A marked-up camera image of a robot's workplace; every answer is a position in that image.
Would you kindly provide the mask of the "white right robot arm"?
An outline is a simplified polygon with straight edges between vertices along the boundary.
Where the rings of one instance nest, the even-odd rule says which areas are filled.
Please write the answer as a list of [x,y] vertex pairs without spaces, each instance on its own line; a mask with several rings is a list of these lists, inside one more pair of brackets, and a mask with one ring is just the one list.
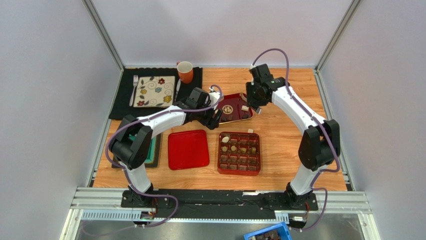
[[340,154],[340,126],[316,114],[296,94],[283,77],[273,77],[267,64],[250,68],[252,81],[246,83],[247,104],[257,113],[269,103],[279,107],[302,134],[298,149],[301,162],[295,177],[287,184],[284,202],[290,208],[303,205],[313,192],[321,172]]

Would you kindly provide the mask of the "metal serving tongs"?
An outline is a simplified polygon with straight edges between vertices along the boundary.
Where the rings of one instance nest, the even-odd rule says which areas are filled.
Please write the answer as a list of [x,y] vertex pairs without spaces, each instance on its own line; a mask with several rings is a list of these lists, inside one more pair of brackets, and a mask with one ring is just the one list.
[[257,115],[260,115],[262,112],[262,109],[258,106],[252,105],[249,103],[249,100],[247,99],[247,96],[244,93],[240,93],[239,94],[240,98],[243,100],[244,102],[244,106],[248,106],[249,109],[251,109],[253,112],[255,112]]

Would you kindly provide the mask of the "red chocolate serving tray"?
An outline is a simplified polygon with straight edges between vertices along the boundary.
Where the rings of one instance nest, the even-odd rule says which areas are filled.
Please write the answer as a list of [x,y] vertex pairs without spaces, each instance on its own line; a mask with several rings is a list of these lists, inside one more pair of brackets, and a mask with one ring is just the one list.
[[[217,105],[217,108],[222,110],[219,124],[227,124],[251,119],[254,116],[253,111],[251,109],[249,109],[249,111],[242,111],[241,107],[243,105],[244,102],[240,98],[240,93],[225,95],[223,100],[221,100]],[[232,120],[228,120],[229,115],[233,115]],[[243,115],[249,115],[249,117],[247,119],[243,119]]]

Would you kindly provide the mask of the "red tin lid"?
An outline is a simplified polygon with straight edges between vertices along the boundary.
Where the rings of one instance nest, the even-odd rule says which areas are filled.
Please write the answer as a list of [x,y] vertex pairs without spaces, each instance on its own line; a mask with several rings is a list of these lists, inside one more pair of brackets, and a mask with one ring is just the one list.
[[210,164],[207,134],[204,130],[171,133],[168,136],[168,167],[185,170]]

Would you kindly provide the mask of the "red chocolate box with tray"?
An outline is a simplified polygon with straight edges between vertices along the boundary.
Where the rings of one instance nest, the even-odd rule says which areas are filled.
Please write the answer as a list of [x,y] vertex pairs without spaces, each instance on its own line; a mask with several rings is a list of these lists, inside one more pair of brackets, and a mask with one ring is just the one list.
[[[230,141],[223,143],[222,138],[228,136]],[[256,133],[224,131],[218,140],[217,171],[224,175],[257,176],[261,171],[261,144],[260,137]]]

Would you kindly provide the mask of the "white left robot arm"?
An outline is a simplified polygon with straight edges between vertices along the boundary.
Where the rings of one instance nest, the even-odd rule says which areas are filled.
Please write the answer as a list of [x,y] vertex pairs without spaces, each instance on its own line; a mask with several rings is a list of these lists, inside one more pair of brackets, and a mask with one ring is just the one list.
[[196,87],[189,96],[155,114],[127,115],[106,143],[107,160],[124,172],[133,192],[143,198],[154,197],[150,193],[153,185],[145,167],[152,139],[166,130],[193,121],[214,130],[223,113],[217,109],[223,97],[222,89],[216,84],[211,85],[209,91]]

